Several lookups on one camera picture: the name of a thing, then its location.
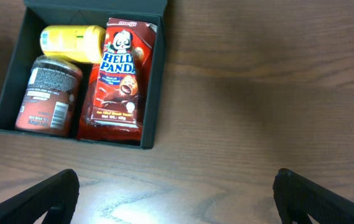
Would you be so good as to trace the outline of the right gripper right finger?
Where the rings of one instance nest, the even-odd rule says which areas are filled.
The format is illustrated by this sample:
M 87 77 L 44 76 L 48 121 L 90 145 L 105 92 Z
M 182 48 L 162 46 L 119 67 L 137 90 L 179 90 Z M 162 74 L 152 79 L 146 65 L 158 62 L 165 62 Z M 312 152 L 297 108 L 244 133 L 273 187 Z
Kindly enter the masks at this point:
M 289 169 L 279 169 L 272 189 L 283 224 L 354 223 L 353 202 Z

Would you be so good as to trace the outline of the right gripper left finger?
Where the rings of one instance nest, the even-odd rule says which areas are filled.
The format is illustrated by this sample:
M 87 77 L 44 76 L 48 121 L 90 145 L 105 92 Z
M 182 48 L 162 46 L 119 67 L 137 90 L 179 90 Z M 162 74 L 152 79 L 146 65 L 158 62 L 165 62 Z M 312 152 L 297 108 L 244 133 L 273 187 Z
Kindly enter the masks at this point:
M 0 203 L 0 223 L 70 223 L 80 184 L 72 169 L 65 169 Z

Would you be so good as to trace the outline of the yellow round container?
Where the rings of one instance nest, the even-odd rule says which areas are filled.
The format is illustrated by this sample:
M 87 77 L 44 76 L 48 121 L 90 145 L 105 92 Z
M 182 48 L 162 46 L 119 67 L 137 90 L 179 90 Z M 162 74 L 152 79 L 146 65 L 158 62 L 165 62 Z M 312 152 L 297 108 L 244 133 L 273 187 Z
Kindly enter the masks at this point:
M 106 31 L 100 26 L 53 25 L 40 34 L 47 56 L 78 63 L 100 63 Z

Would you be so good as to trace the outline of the red Hacks candy bag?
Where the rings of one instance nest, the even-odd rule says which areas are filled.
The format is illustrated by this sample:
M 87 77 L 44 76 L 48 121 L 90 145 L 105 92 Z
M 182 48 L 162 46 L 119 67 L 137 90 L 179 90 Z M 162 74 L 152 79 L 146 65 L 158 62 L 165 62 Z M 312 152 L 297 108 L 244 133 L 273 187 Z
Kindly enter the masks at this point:
M 79 120 L 78 139 L 140 141 L 145 99 L 135 73 L 106 73 L 92 66 Z

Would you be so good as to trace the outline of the red Pringles can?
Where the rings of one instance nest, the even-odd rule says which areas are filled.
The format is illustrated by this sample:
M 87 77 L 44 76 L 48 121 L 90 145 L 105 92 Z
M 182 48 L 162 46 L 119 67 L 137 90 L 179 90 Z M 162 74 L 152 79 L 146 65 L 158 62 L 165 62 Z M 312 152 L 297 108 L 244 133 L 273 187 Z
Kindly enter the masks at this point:
M 64 59 L 46 55 L 37 57 L 15 128 L 68 136 L 82 78 L 81 69 Z

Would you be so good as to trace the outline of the red Hello Panda box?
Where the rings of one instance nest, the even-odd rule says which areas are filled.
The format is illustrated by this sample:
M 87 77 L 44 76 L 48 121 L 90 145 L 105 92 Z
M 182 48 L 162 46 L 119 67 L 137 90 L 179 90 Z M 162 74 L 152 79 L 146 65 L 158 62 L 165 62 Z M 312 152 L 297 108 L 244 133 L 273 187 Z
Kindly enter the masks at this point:
M 101 125 L 138 129 L 144 78 L 150 73 L 157 26 L 109 18 L 90 119 Z

